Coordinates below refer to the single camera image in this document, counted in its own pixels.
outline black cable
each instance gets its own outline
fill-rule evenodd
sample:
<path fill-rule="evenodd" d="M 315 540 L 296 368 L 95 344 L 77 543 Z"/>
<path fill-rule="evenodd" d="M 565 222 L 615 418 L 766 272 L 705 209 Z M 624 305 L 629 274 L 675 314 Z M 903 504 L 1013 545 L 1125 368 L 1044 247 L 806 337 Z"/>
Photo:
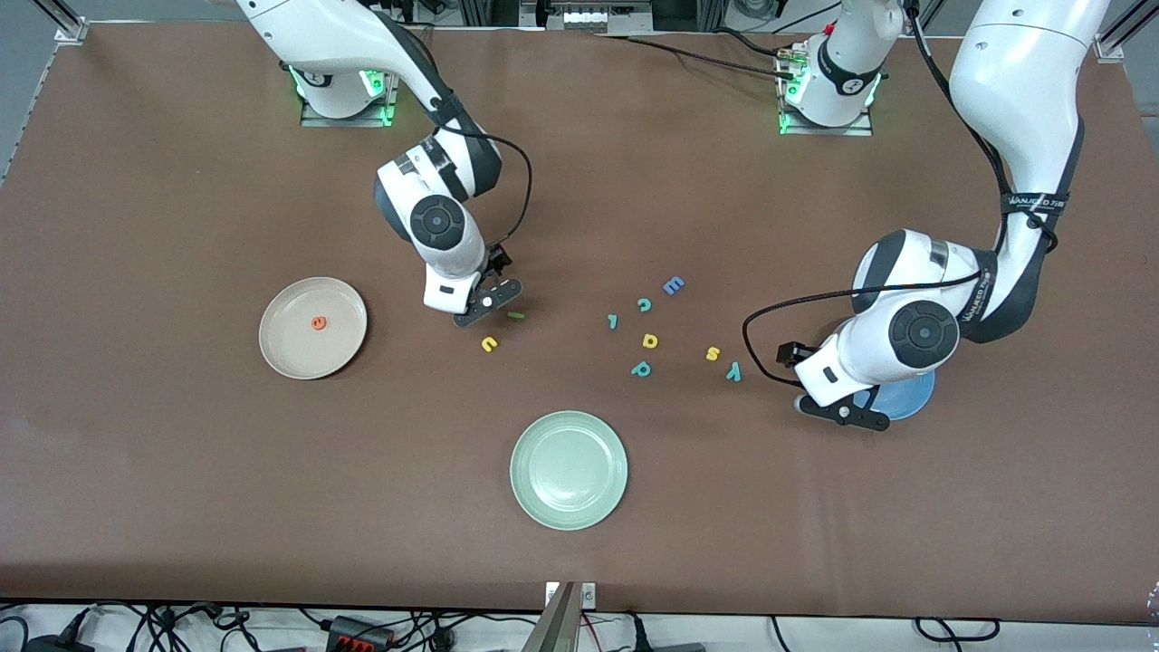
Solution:
<path fill-rule="evenodd" d="M 761 47 L 760 45 L 757 45 L 752 41 L 749 41 L 748 36 L 741 34 L 739 31 L 737 31 L 737 30 L 735 30 L 735 29 L 732 29 L 730 27 L 723 27 L 723 25 L 721 25 L 721 27 L 717 27 L 716 29 L 710 30 L 709 34 L 727 34 L 727 35 L 736 38 L 741 43 L 743 43 L 745 47 L 752 50 L 753 52 L 757 52 L 758 54 L 764 54 L 766 57 L 775 57 L 777 52 L 778 52 L 778 50 L 770 50 L 768 47 Z"/>
<path fill-rule="evenodd" d="M 523 208 L 519 211 L 519 217 L 515 220 L 515 224 L 511 225 L 511 228 L 508 229 L 508 232 L 504 233 L 502 237 L 491 242 L 488 248 L 502 244 L 503 242 L 506 241 L 508 237 L 513 235 L 515 232 L 519 229 L 519 225 L 523 224 L 523 218 L 527 215 L 527 206 L 531 204 L 531 184 L 532 184 L 531 156 L 527 155 L 527 152 L 523 151 L 523 147 L 500 135 L 493 135 L 490 133 L 475 133 L 471 131 L 461 131 L 459 129 L 453 129 L 450 126 L 435 127 L 435 133 L 438 133 L 439 129 L 444 129 L 446 131 L 450 131 L 451 133 L 458 133 L 459 135 L 466 135 L 467 138 L 478 138 L 480 140 L 494 140 L 495 142 L 503 142 L 504 145 L 511 147 L 516 152 L 519 152 L 519 155 L 523 156 L 523 162 L 524 164 L 527 166 L 527 191 L 523 196 Z"/>
<path fill-rule="evenodd" d="M 5 616 L 3 618 L 0 618 L 0 625 L 3 623 L 16 623 L 20 625 L 20 629 L 24 631 L 24 638 L 21 640 L 20 649 L 23 650 L 28 647 L 28 621 L 20 616 Z"/>
<path fill-rule="evenodd" d="M 435 614 L 432 611 L 432 616 L 425 623 L 423 623 L 422 627 L 427 627 L 427 625 L 431 624 L 432 622 L 436 622 L 438 617 L 439 617 L 439 615 Z M 453 630 L 454 628 L 459 627 L 460 624 L 462 624 L 462 623 L 465 623 L 465 622 L 467 622 L 467 621 L 469 621 L 472 618 L 478 618 L 478 617 L 482 617 L 482 614 L 468 614 L 468 615 L 466 615 L 466 616 L 464 616 L 464 617 L 461 617 L 461 618 L 452 622 L 451 624 L 439 625 L 439 629 L 436 630 L 436 633 L 438 631 L 445 632 L 445 631 Z M 407 635 L 407 637 L 406 637 L 406 642 L 407 643 L 409 643 L 409 640 L 414 636 L 415 631 L 416 630 L 411 630 L 410 633 Z M 403 647 L 399 652 L 413 652 L 414 650 L 418 650 L 420 647 L 425 646 L 427 643 L 436 636 L 436 633 L 431 633 L 430 636 L 425 636 L 424 635 L 421 640 L 418 640 L 417 643 L 410 644 L 410 646 L 408 646 L 408 647 Z M 395 644 L 396 645 L 406 645 L 406 643 L 401 643 L 401 642 L 395 642 Z"/>
<path fill-rule="evenodd" d="M 926 67 L 930 68 L 930 74 L 933 75 L 934 82 L 938 83 L 938 88 L 946 96 L 946 101 L 949 102 L 950 108 L 954 109 L 954 113 L 962 120 L 965 130 L 970 132 L 970 137 L 974 141 L 978 144 L 982 148 L 982 153 L 986 155 L 986 161 L 990 162 L 990 168 L 994 173 L 994 181 L 998 183 L 998 191 L 1005 196 L 1012 193 L 1009 181 L 1006 178 L 1006 169 L 1003 167 L 1001 155 L 998 153 L 998 148 L 993 144 L 986 141 L 977 131 L 974 130 L 965 119 L 962 118 L 962 113 L 957 112 L 957 107 L 954 105 L 954 98 L 950 96 L 949 81 L 946 75 L 942 74 L 941 68 L 938 67 L 938 63 L 934 61 L 933 53 L 930 51 L 930 44 L 926 42 L 925 31 L 921 29 L 921 23 L 918 20 L 920 12 L 917 7 L 910 7 L 907 13 L 911 23 L 913 24 L 913 41 L 918 44 L 918 53 L 921 54 L 921 60 L 925 61 Z M 1042 220 L 1037 214 L 1026 211 L 1030 224 L 1035 228 L 1042 230 L 1042 236 L 1047 239 L 1047 252 L 1055 250 L 1058 247 L 1058 235 L 1052 228 L 1047 226 L 1047 222 Z"/>
<path fill-rule="evenodd" d="M 235 635 L 235 633 L 241 633 L 241 630 L 232 629 L 232 630 L 225 632 L 225 636 L 221 637 L 221 646 L 218 647 L 218 652 L 225 652 L 225 644 L 226 644 L 226 642 L 228 642 L 229 637 L 233 636 L 233 635 Z"/>
<path fill-rule="evenodd" d="M 424 27 L 423 28 L 424 32 L 427 30 L 430 30 L 430 29 L 435 28 L 435 23 L 403 23 L 403 24 L 407 24 L 407 25 L 420 25 L 420 24 L 430 25 L 430 27 Z M 423 39 L 420 38 L 418 35 L 416 35 L 415 32 L 410 31 L 409 29 L 403 29 L 402 31 L 406 31 L 407 36 L 409 36 L 410 39 L 414 41 L 418 45 L 420 49 L 422 49 L 423 56 L 427 57 L 427 60 L 430 61 L 431 67 L 435 68 L 435 74 L 438 74 L 438 64 L 435 63 L 435 54 L 431 54 L 430 49 L 427 47 L 427 44 L 423 43 Z"/>
<path fill-rule="evenodd" d="M 990 623 L 994 627 L 994 629 L 981 636 L 958 636 L 957 632 L 955 632 L 954 629 L 950 628 L 945 620 L 935 616 L 919 616 L 917 618 L 913 618 L 913 624 L 914 627 L 918 628 L 918 633 L 920 633 L 923 638 L 925 638 L 926 640 L 932 640 L 938 644 L 953 643 L 955 652 L 962 652 L 963 643 L 985 643 L 987 640 L 993 639 L 994 637 L 998 636 L 998 632 L 1001 631 L 1003 628 L 1001 622 L 998 618 L 967 618 L 967 620 L 971 622 L 977 621 L 983 623 Z M 938 623 L 939 625 L 941 625 L 942 630 L 946 631 L 947 636 L 935 636 L 927 632 L 925 628 L 921 627 L 921 621 L 933 621 Z"/>
<path fill-rule="evenodd" d="M 934 16 L 941 10 L 941 6 L 946 3 L 946 0 L 934 0 L 930 5 L 930 14 L 926 20 L 921 22 L 921 29 L 930 29 L 930 24 L 934 22 Z"/>
<path fill-rule="evenodd" d="M 137 621 L 137 629 L 133 630 L 133 636 L 129 638 L 129 645 L 125 646 L 125 652 L 137 651 L 137 637 L 140 635 L 141 629 L 145 628 L 145 621 L 148 620 L 148 616 L 144 613 L 140 616 L 141 618 Z"/>
<path fill-rule="evenodd" d="M 60 633 L 57 635 L 57 646 L 68 649 L 76 643 L 76 637 L 80 636 L 80 627 L 85 623 L 85 616 L 87 616 L 92 609 L 92 607 L 85 607 L 80 610 L 80 613 L 73 616 L 71 621 L 68 621 L 65 629 L 60 630 Z"/>
<path fill-rule="evenodd" d="M 635 611 L 628 611 L 632 616 L 632 624 L 636 630 L 636 650 L 635 652 L 651 652 L 651 644 L 648 643 L 648 631 L 644 630 L 644 622 L 640 620 L 640 616 Z"/>
<path fill-rule="evenodd" d="M 322 621 L 315 618 L 314 616 L 311 616 L 309 611 L 302 609 L 301 607 L 298 607 L 298 613 L 300 613 L 302 616 L 306 616 L 307 621 L 314 623 L 318 627 L 322 627 Z"/>
<path fill-rule="evenodd" d="M 936 283 L 904 283 L 901 285 L 876 285 L 872 287 L 852 287 L 848 290 L 837 290 L 836 292 L 824 292 L 821 294 L 809 294 L 806 296 L 797 296 L 795 299 L 789 299 L 787 301 L 781 301 L 779 303 L 763 307 L 757 312 L 753 312 L 752 314 L 746 316 L 744 318 L 744 323 L 741 324 L 741 337 L 744 339 L 744 349 L 749 351 L 749 357 L 752 358 L 752 362 L 757 365 L 757 369 L 760 369 L 760 373 L 764 374 L 765 378 L 772 381 L 777 381 L 778 383 L 785 383 L 786 386 L 793 386 L 794 388 L 803 389 L 804 386 L 802 386 L 800 381 L 792 381 L 789 379 L 781 379 L 780 376 L 774 376 L 767 369 L 765 369 L 764 365 L 760 364 L 760 359 L 757 358 L 757 352 L 753 351 L 752 349 L 752 343 L 749 342 L 749 323 L 751 323 L 753 318 L 757 318 L 763 314 L 768 314 L 774 309 L 789 307 L 790 305 L 799 305 L 803 302 L 819 301 L 823 299 L 836 299 L 838 296 L 851 296 L 853 294 L 866 294 L 873 292 L 889 292 L 895 290 L 933 290 L 936 287 L 949 287 L 952 285 L 960 285 L 968 280 L 974 280 L 981 274 L 982 271 L 978 270 L 969 276 L 963 276 L 962 278 L 955 278 L 954 280 L 939 280 Z"/>
<path fill-rule="evenodd" d="M 785 652 L 792 652 L 789 650 L 789 646 L 786 645 L 785 643 L 785 637 L 781 636 L 781 625 L 777 624 L 777 616 L 768 616 L 768 617 L 773 620 L 773 633 L 777 635 L 777 643 L 780 644 L 781 650 L 783 650 Z"/>
<path fill-rule="evenodd" d="M 608 36 L 608 38 L 617 38 L 617 39 L 620 39 L 620 41 L 627 41 L 628 43 L 637 43 L 640 45 L 647 45 L 649 47 L 657 47 L 659 50 L 664 50 L 665 52 L 672 52 L 673 54 L 677 54 L 677 56 L 680 56 L 680 57 L 691 57 L 693 59 L 700 59 L 701 61 L 708 61 L 709 64 L 716 64 L 717 66 L 724 66 L 724 67 L 728 67 L 728 68 L 734 68 L 734 69 L 739 69 L 739 71 L 745 71 L 745 72 L 755 72 L 757 74 L 767 74 L 768 76 L 775 76 L 778 79 L 787 79 L 787 80 L 792 80 L 793 79 L 793 74 L 788 73 L 788 72 L 781 72 L 781 71 L 774 71 L 774 69 L 766 69 L 766 68 L 758 68 L 758 67 L 755 67 L 755 66 L 746 66 L 744 64 L 738 64 L 736 61 L 726 61 L 724 59 L 715 59 L 713 57 L 706 57 L 705 54 L 698 54 L 697 52 L 690 52 L 687 50 L 680 50 L 679 47 L 672 47 L 671 45 L 664 45 L 663 43 L 656 43 L 656 42 L 653 42 L 653 41 L 637 41 L 635 38 L 628 37 L 628 36 Z"/>
<path fill-rule="evenodd" d="M 238 631 L 241 632 L 241 637 L 246 639 L 254 652 L 262 652 L 262 647 L 257 645 L 257 638 L 246 629 L 246 620 L 238 621 Z"/>
<path fill-rule="evenodd" d="M 797 23 L 802 23 L 802 22 L 804 22 L 804 21 L 807 21 L 807 20 L 809 20 L 809 19 L 811 19 L 814 16 L 824 14 L 825 12 L 828 12 L 830 9 L 836 9 L 836 8 L 840 7 L 840 6 L 841 6 L 840 2 L 833 2 L 832 5 L 830 5 L 830 6 L 825 7 L 825 8 L 817 9 L 816 12 L 814 12 L 811 14 L 803 15 L 800 19 L 793 21 L 793 22 L 787 22 L 787 23 L 782 24 L 781 27 L 774 29 L 773 31 L 770 31 L 768 34 L 780 34 L 780 32 L 785 31 L 786 29 L 788 29 L 788 28 L 790 28 L 790 27 L 793 27 L 793 25 L 795 25 Z"/>
<path fill-rule="evenodd" d="M 410 643 L 410 639 L 414 638 L 416 633 L 420 635 L 418 639 L 424 644 L 423 647 L 427 647 L 425 645 L 427 638 L 425 633 L 423 633 L 423 628 L 431 624 L 432 622 L 436 622 L 437 616 L 435 614 L 431 614 L 431 616 L 428 617 L 427 622 L 424 623 L 421 622 L 422 615 L 423 615 L 422 611 L 410 613 L 410 631 L 407 632 L 407 636 L 394 642 L 395 647 L 402 647 L 403 645 Z"/>
<path fill-rule="evenodd" d="M 538 624 L 537 621 L 533 621 L 531 618 L 524 618 L 523 616 L 491 616 L 489 614 L 474 613 L 474 611 L 453 611 L 453 613 L 443 614 L 443 615 L 446 616 L 446 617 L 449 617 L 449 618 L 454 617 L 454 616 L 472 615 L 472 616 L 475 616 L 475 617 L 479 617 L 479 618 L 483 618 L 483 620 L 487 620 L 487 621 L 494 621 L 496 623 L 503 623 L 503 622 L 509 622 L 509 621 L 518 621 L 520 623 L 527 623 L 529 625 L 532 625 L 532 627 L 534 627 L 534 625 Z M 592 618 L 592 623 L 595 623 L 595 624 L 599 624 L 602 622 L 603 623 L 610 623 L 612 621 L 598 621 L 597 622 L 595 618 Z"/>

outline metal bracket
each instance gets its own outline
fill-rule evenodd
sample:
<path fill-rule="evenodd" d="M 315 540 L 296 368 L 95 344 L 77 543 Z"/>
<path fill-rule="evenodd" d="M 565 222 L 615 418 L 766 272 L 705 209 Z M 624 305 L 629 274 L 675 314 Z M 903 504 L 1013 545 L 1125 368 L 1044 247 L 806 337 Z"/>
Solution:
<path fill-rule="evenodd" d="M 1101 34 L 1094 35 L 1094 56 L 1100 64 L 1123 63 L 1123 49 L 1120 46 L 1107 50 Z"/>
<path fill-rule="evenodd" d="M 1123 63 L 1123 44 L 1159 15 L 1159 0 L 1138 0 L 1118 15 L 1107 31 L 1096 34 L 1094 50 L 1100 64 Z"/>
<path fill-rule="evenodd" d="M 552 603 L 552 598 L 559 589 L 560 589 L 560 583 L 547 583 L 544 596 L 545 607 Z M 580 587 L 580 596 L 582 599 L 580 603 L 581 609 L 583 609 L 584 611 L 596 610 L 596 583 L 583 583 Z"/>
<path fill-rule="evenodd" d="M 56 36 L 52 37 L 58 45 L 82 45 L 85 43 L 85 37 L 88 36 L 88 19 L 80 16 L 79 29 L 76 34 L 65 32 L 63 29 L 58 29 Z"/>
<path fill-rule="evenodd" d="M 60 45 L 80 45 L 88 34 L 88 21 L 78 15 L 64 0 L 31 0 L 52 22 L 57 23 L 53 37 Z"/>

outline electrical cable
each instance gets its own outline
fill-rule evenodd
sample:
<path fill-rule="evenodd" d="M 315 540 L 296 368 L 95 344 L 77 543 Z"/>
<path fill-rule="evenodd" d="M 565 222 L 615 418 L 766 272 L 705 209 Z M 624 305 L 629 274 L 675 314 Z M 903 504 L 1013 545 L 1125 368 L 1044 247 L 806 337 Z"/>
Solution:
<path fill-rule="evenodd" d="M 644 630 L 644 622 L 635 611 L 628 611 L 628 615 L 632 616 L 632 624 L 636 630 L 635 652 L 653 652 L 651 643 L 648 643 L 648 631 Z"/>
<path fill-rule="evenodd" d="M 249 645 L 249 649 L 254 652 L 263 652 L 262 646 L 257 643 L 257 637 L 249 631 L 246 627 L 246 622 L 249 621 L 252 614 L 249 611 L 242 611 L 240 608 L 234 607 L 232 614 L 220 614 L 213 618 L 213 627 L 219 630 L 225 630 L 225 635 L 221 637 L 220 651 L 225 651 L 225 644 L 234 632 L 241 635 L 241 637 Z"/>
<path fill-rule="evenodd" d="M 583 617 L 583 624 L 588 625 L 588 631 L 591 633 L 591 640 L 596 644 L 596 652 L 604 652 L 604 646 L 599 644 L 599 637 L 596 636 L 596 627 L 591 624 L 591 618 L 588 614 L 580 614 Z"/>
<path fill-rule="evenodd" d="M 760 45 L 757 45 L 752 41 L 749 41 L 748 36 L 741 34 L 739 31 L 737 31 L 737 30 L 735 30 L 735 29 L 732 29 L 730 27 L 717 27 L 717 28 L 710 30 L 709 34 L 727 34 L 727 35 L 736 38 L 741 43 L 743 43 L 745 47 L 752 50 L 753 52 L 757 52 L 758 54 L 764 54 L 766 57 L 775 57 L 777 52 L 779 51 L 779 49 L 778 50 L 770 50 L 768 47 L 761 47 Z"/>
<path fill-rule="evenodd" d="M 314 623 L 318 627 L 322 627 L 322 621 L 320 621 L 319 618 L 315 618 L 314 616 L 311 616 L 309 611 L 302 609 L 301 607 L 298 607 L 298 613 L 301 614 L 302 616 L 306 616 L 307 621 Z"/>
<path fill-rule="evenodd" d="M 446 616 L 446 617 L 449 617 L 449 618 L 452 618 L 454 616 L 466 616 L 466 615 L 468 615 L 468 613 L 467 611 L 453 611 L 453 613 L 447 613 L 447 614 L 443 614 L 443 615 Z M 487 621 L 494 621 L 496 623 L 503 623 L 503 622 L 508 622 L 508 621 L 518 621 L 520 623 L 527 623 L 529 625 L 532 625 L 532 627 L 539 624 L 537 621 L 533 621 L 531 618 L 524 618 L 523 616 L 491 616 L 491 615 L 482 614 L 482 613 L 473 614 L 473 615 L 476 616 L 476 617 L 487 620 Z"/>
<path fill-rule="evenodd" d="M 785 637 L 781 636 L 781 625 L 777 623 L 777 616 L 768 616 L 773 621 L 773 633 L 777 635 L 777 643 L 781 646 L 783 652 L 792 652 L 789 646 L 785 643 Z"/>
<path fill-rule="evenodd" d="M 28 647 L 28 621 L 20 616 L 5 616 L 3 618 L 0 618 L 0 625 L 5 623 L 16 623 L 20 625 L 20 629 L 24 632 L 23 638 L 21 639 L 20 650 Z"/>
<path fill-rule="evenodd" d="M 795 20 L 795 21 L 787 22 L 787 23 L 782 24 L 781 27 L 774 29 L 773 31 L 770 31 L 768 34 L 780 34 L 780 32 L 785 31 L 786 29 L 788 29 L 788 28 L 790 28 L 790 27 L 793 27 L 795 24 L 803 23 L 804 21 L 807 21 L 807 20 L 809 20 L 809 19 L 811 19 L 814 16 L 819 16 L 821 14 L 824 14 L 825 12 L 828 12 L 830 9 L 836 9 L 836 8 L 840 7 L 840 6 L 841 6 L 840 2 L 833 2 L 832 5 L 830 5 L 828 7 L 823 7 L 821 9 L 817 9 L 816 12 L 814 12 L 811 14 L 806 14 L 806 15 L 801 16 L 800 19 Z"/>
<path fill-rule="evenodd" d="M 137 629 L 133 630 L 133 635 L 129 637 L 129 645 L 125 645 L 125 652 L 136 652 L 137 650 L 137 637 L 140 635 L 141 629 L 145 627 L 145 621 L 148 618 L 145 614 L 141 614 L 139 621 L 137 621 Z"/>
<path fill-rule="evenodd" d="M 920 12 L 917 7 L 910 7 L 906 15 L 913 24 L 913 41 L 918 44 L 918 52 L 921 54 L 921 60 L 925 61 L 926 67 L 930 68 L 930 74 L 933 75 L 934 82 L 938 83 L 938 88 L 942 91 L 942 95 L 946 96 L 946 101 L 949 102 L 950 108 L 954 109 L 954 113 L 962 120 L 967 131 L 970 132 L 970 137 L 972 137 L 974 141 L 982 148 L 982 153 L 986 155 L 986 160 L 990 162 L 990 168 L 994 173 L 994 181 L 998 183 L 998 191 L 1003 196 L 1012 193 L 1009 181 L 1006 178 L 1006 169 L 1003 167 L 1003 159 L 998 153 L 998 148 L 994 147 L 993 144 L 986 141 L 986 139 L 975 131 L 974 127 L 967 124 L 965 119 L 962 118 L 962 113 L 957 112 L 957 107 L 954 105 L 954 98 L 950 96 L 949 81 L 946 79 L 946 75 L 942 74 L 941 68 L 938 67 L 938 63 L 934 61 L 933 53 L 930 51 L 930 44 L 926 42 L 926 34 L 921 27 L 921 22 L 918 20 Z M 1058 235 L 1055 230 L 1047 226 L 1047 222 L 1043 221 L 1043 219 L 1037 214 L 1029 211 L 1023 212 L 1030 220 L 1030 224 L 1034 225 L 1035 228 L 1042 230 L 1042 236 L 1045 237 L 1048 242 L 1047 252 L 1049 254 L 1055 250 L 1055 248 L 1058 247 Z"/>
<path fill-rule="evenodd" d="M 195 609 L 194 607 L 185 609 L 181 614 L 175 614 L 170 607 L 165 607 L 160 611 L 154 607 L 146 609 L 147 620 L 145 624 L 148 625 L 150 636 L 153 637 L 153 642 L 148 647 L 150 652 L 153 652 L 153 650 L 166 652 L 162 638 L 168 640 L 168 652 L 192 652 L 189 644 L 176 632 L 176 628 L 182 618 L 198 611 L 199 609 Z"/>
<path fill-rule="evenodd" d="M 672 52 L 673 54 L 680 57 L 691 57 L 693 59 L 700 59 L 701 61 L 708 61 L 709 64 L 716 64 L 717 66 L 724 66 L 745 72 L 755 72 L 757 74 L 767 74 L 768 76 L 775 76 L 778 79 L 785 79 L 785 80 L 793 79 L 793 74 L 788 72 L 758 68 L 755 66 L 746 66 L 744 64 L 738 64 L 736 61 L 726 61 L 724 59 L 715 59 L 713 57 L 698 54 L 697 52 L 690 52 L 687 50 L 680 50 L 679 47 L 672 47 L 671 45 L 664 45 L 663 43 L 656 43 L 654 41 L 639 41 L 636 38 L 632 38 L 628 36 L 608 36 L 608 38 L 627 41 L 628 43 L 637 43 L 640 45 L 648 45 L 649 47 L 657 47 L 659 50 L 664 50 L 665 52 Z"/>
<path fill-rule="evenodd" d="M 443 630 L 452 630 L 452 629 L 459 627 L 461 623 L 464 623 L 466 621 L 469 621 L 471 618 L 474 618 L 474 617 L 476 617 L 474 614 L 468 615 L 468 616 L 464 616 L 464 617 L 459 618 L 458 621 L 454 621 L 453 623 L 451 623 L 449 625 L 445 625 L 443 628 Z M 411 652 L 414 650 L 418 650 L 420 647 L 427 645 L 427 642 L 430 640 L 430 638 L 432 638 L 433 636 L 435 636 L 433 633 L 431 636 L 424 636 L 422 640 L 420 640 L 418 643 L 411 644 L 409 647 L 403 647 L 400 652 Z"/>
<path fill-rule="evenodd" d="M 414 22 L 411 22 L 411 23 L 402 23 L 402 24 L 404 24 L 407 27 L 422 27 L 423 29 L 422 29 L 422 31 L 420 34 L 428 34 L 430 30 L 435 29 L 435 23 L 414 23 Z M 410 31 L 409 29 L 403 29 L 402 31 L 407 32 L 407 36 L 409 36 L 410 39 L 414 41 L 415 44 L 418 45 L 418 47 L 423 51 L 423 56 L 427 57 L 427 60 L 430 63 L 431 67 L 435 68 L 435 74 L 438 74 L 438 64 L 435 63 L 435 54 L 431 54 L 430 47 L 428 47 L 427 44 L 423 43 L 423 39 L 420 37 L 420 34 L 415 34 L 415 32 Z"/>
<path fill-rule="evenodd" d="M 921 29 L 930 29 L 930 24 L 934 22 L 934 16 L 938 15 L 938 12 L 941 12 L 942 5 L 945 3 L 946 0 L 934 0 L 930 5 L 930 12 L 926 14 L 926 20 L 921 21 Z"/>
<path fill-rule="evenodd" d="M 793 306 L 793 305 L 800 305 L 800 303 L 803 303 L 803 302 L 819 301 L 819 300 L 823 300 L 823 299 L 836 299 L 838 296 L 851 296 L 853 294 L 865 294 L 865 293 L 873 293 L 873 292 L 890 292 L 890 291 L 897 291 L 897 290 L 933 290 L 933 288 L 938 288 L 938 287 L 949 287 L 949 286 L 953 286 L 953 285 L 960 285 L 962 283 L 967 283 L 969 280 L 974 280 L 975 278 L 977 278 L 981 274 L 982 274 L 982 271 L 978 270 L 978 271 L 975 271 L 974 273 L 970 273 L 969 276 L 963 276 L 961 278 L 955 278 L 953 280 L 938 280 L 935 283 L 903 283 L 901 285 L 876 285 L 876 286 L 872 286 L 872 287 L 852 287 L 850 290 L 837 290 L 834 292 L 824 292 L 824 293 L 821 293 L 821 294 L 809 294 L 809 295 L 806 295 L 806 296 L 797 296 L 795 299 L 788 299 L 788 300 L 781 301 L 779 303 L 773 303 L 773 305 L 763 307 L 763 308 L 758 309 L 757 312 L 753 312 L 749 316 L 745 316 L 744 317 L 744 322 L 741 324 L 741 337 L 744 339 L 744 349 L 748 350 L 749 357 L 752 358 L 752 362 L 756 364 L 757 369 L 759 369 L 760 373 L 764 374 L 766 379 L 770 379 L 772 381 L 777 381 L 778 383 L 783 383 L 786 386 L 792 386 L 794 388 L 804 389 L 804 386 L 802 386 L 800 381 L 793 381 L 793 380 L 789 380 L 789 379 L 782 379 L 780 376 L 775 376 L 775 375 L 771 374 L 767 369 L 765 369 L 764 365 L 761 365 L 760 359 L 757 357 L 757 352 L 753 351 L 753 349 L 752 349 L 752 343 L 749 340 L 749 323 L 752 323 L 752 321 L 755 318 L 757 318 L 758 316 L 760 316 L 763 314 L 768 314 L 770 312 L 773 312 L 774 309 L 780 309 L 782 307 L 789 307 L 789 306 Z"/>
<path fill-rule="evenodd" d="M 936 616 L 918 616 L 917 618 L 913 618 L 913 625 L 918 628 L 918 633 L 920 633 L 921 637 L 925 638 L 926 640 L 932 640 L 939 645 L 941 645 L 942 643 L 953 643 L 955 652 L 962 652 L 963 643 L 985 643 L 987 640 L 996 638 L 998 636 L 998 632 L 1001 631 L 1003 627 L 1001 621 L 999 621 L 998 618 L 965 618 L 965 620 L 971 622 L 977 621 L 982 623 L 990 623 L 994 627 L 994 629 L 979 636 L 958 636 L 957 632 L 955 632 L 954 629 L 950 628 L 945 620 L 939 618 Z M 921 621 L 933 621 L 938 623 L 939 625 L 941 625 L 942 630 L 946 631 L 947 636 L 935 636 L 927 632 L 925 628 L 921 627 Z"/>
<path fill-rule="evenodd" d="M 466 135 L 467 138 L 478 138 L 480 140 L 494 140 L 495 142 L 502 142 L 502 144 L 506 145 L 508 147 L 511 147 L 512 149 L 515 149 L 516 152 L 519 153 L 520 156 L 523 156 L 523 162 L 524 162 L 524 164 L 527 166 L 527 191 L 523 196 L 523 208 L 519 210 L 519 217 L 515 220 L 515 224 L 511 225 L 511 228 L 509 228 L 508 232 L 504 233 L 502 237 L 500 237 L 498 240 L 495 240 L 494 242 L 491 242 L 488 246 L 488 248 L 494 248 L 494 247 L 497 247 L 498 244 L 502 244 L 503 242 L 506 241 L 508 237 L 510 237 L 511 235 L 513 235 L 515 232 L 519 229 L 519 225 L 523 224 L 523 218 L 527 215 L 527 206 L 531 204 L 531 186 L 532 186 L 531 156 L 527 155 L 527 152 L 523 151 L 523 147 L 520 147 L 519 145 L 516 145 L 515 142 L 508 140 L 506 138 L 500 137 L 500 135 L 493 135 L 490 133 L 473 133 L 473 132 L 469 132 L 469 131 L 462 131 L 462 130 L 454 129 L 454 127 L 451 127 L 451 126 L 445 126 L 445 125 L 444 126 L 435 127 L 433 133 L 438 133 L 439 129 L 450 131 L 451 133 L 458 133 L 459 135 Z"/>

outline white floor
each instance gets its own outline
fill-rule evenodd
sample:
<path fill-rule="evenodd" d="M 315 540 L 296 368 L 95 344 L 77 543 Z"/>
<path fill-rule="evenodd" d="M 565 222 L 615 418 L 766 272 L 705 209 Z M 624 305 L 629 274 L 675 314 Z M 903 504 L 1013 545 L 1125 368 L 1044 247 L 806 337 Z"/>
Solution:
<path fill-rule="evenodd" d="M 32 637 L 57 635 L 82 607 L 82 605 L 27 606 L 6 610 L 0 613 L 0 616 L 23 617 L 28 621 Z M 372 624 L 406 618 L 408 615 L 406 611 L 327 609 L 309 611 L 316 618 L 345 615 Z M 611 621 L 596 625 L 603 652 L 635 643 L 634 629 L 628 617 L 618 614 L 591 614 L 591 617 L 593 621 Z M 764 616 L 643 615 L 642 620 L 654 647 L 700 643 L 708 652 L 781 652 L 782 650 L 773 636 L 772 621 Z M 97 652 L 121 652 L 125 650 L 138 622 L 138 616 L 124 608 L 103 607 L 101 611 L 87 617 L 79 640 L 92 645 Z M 913 622 L 909 620 L 781 616 L 778 623 L 792 652 L 953 650 L 950 644 L 939 645 L 921 638 Z M 960 636 L 979 635 L 991 628 L 989 624 L 979 623 L 955 621 L 949 623 Z M 305 647 L 313 652 L 326 649 L 327 635 L 293 609 L 255 609 L 247 628 L 265 652 L 290 647 Z M 454 650 L 457 652 L 518 651 L 523 647 L 531 628 L 523 622 L 490 622 L 475 618 L 455 628 Z M 932 622 L 926 624 L 926 629 L 931 633 L 938 632 L 938 625 Z M 223 636 L 203 616 L 183 621 L 177 631 L 194 652 L 218 650 Z M 401 636 L 409 631 L 409 628 L 399 625 L 396 631 Z M 596 647 L 589 632 L 580 633 L 577 652 L 595 652 Z M 20 637 L 19 627 L 5 623 L 0 627 L 0 650 L 19 650 Z M 1149 627 L 1003 623 L 1001 631 L 992 640 L 963 645 L 967 651 L 978 652 L 1156 652 L 1159 650 L 1157 637 L 1159 628 Z M 147 640 L 147 635 L 138 637 L 139 650 L 148 649 Z M 229 637 L 225 652 L 252 652 L 252 650 L 241 636 L 234 635 Z"/>

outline blue plate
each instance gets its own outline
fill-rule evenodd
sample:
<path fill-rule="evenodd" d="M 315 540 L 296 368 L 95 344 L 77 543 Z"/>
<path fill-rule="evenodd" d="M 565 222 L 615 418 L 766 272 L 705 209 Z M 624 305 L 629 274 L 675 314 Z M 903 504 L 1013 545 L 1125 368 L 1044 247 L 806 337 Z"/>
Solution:
<path fill-rule="evenodd" d="M 899 381 L 897 383 L 885 383 L 877 390 L 877 398 L 873 402 L 873 410 L 889 417 L 890 422 L 901 422 L 918 413 L 930 397 L 934 394 L 934 373 L 931 372 L 917 379 Z M 853 405 L 865 408 L 869 401 L 869 393 L 858 393 L 853 395 Z"/>

